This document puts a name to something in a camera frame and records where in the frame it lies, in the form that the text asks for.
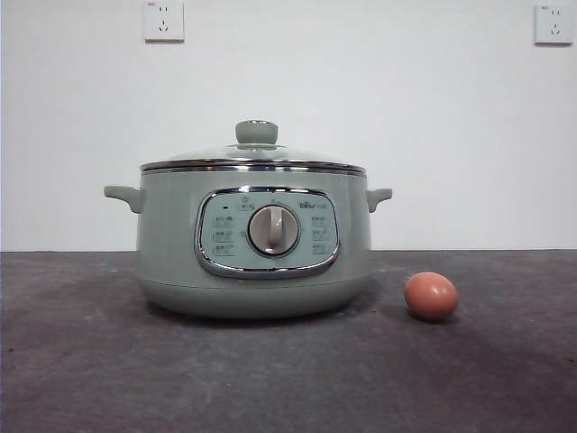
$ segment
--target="rotary knob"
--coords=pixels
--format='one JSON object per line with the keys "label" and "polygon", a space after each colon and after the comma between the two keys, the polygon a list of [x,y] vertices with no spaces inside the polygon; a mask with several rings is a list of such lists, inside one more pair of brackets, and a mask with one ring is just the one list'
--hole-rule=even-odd
{"label": "rotary knob", "polygon": [[281,206],[263,207],[249,223],[249,236],[252,244],[262,253],[283,254],[297,241],[297,218]]}

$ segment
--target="electrical socket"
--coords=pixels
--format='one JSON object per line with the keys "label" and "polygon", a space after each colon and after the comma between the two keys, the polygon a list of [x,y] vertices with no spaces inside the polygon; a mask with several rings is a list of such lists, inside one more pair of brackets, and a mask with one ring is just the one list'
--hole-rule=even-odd
{"label": "electrical socket", "polygon": [[535,8],[535,44],[569,45],[573,42],[572,5],[537,5]]}
{"label": "electrical socket", "polygon": [[184,3],[158,0],[144,4],[145,41],[184,41]]}

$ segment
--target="pot handle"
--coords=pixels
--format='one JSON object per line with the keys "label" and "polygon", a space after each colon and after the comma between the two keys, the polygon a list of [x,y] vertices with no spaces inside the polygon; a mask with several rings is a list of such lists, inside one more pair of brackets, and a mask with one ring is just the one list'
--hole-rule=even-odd
{"label": "pot handle", "polygon": [[105,196],[125,201],[128,203],[128,206],[130,206],[130,210],[135,214],[140,214],[142,212],[144,191],[140,188],[109,185],[105,187]]}
{"label": "pot handle", "polygon": [[377,205],[384,200],[393,197],[393,190],[391,188],[369,189],[367,191],[367,203],[369,204],[369,212],[373,213],[377,210]]}

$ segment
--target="lid knob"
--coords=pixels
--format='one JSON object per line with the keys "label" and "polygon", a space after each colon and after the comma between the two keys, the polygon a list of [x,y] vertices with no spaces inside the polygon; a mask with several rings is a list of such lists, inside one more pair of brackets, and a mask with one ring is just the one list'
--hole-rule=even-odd
{"label": "lid knob", "polygon": [[279,127],[266,120],[245,120],[236,124],[236,140],[240,144],[274,144]]}

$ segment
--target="brown egg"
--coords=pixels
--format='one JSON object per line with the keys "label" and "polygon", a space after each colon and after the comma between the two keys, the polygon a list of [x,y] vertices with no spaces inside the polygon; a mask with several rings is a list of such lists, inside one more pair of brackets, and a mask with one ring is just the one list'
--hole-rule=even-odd
{"label": "brown egg", "polygon": [[443,275],[421,272],[413,275],[405,286],[405,301],[409,309],[421,318],[445,320],[457,308],[459,295]]}

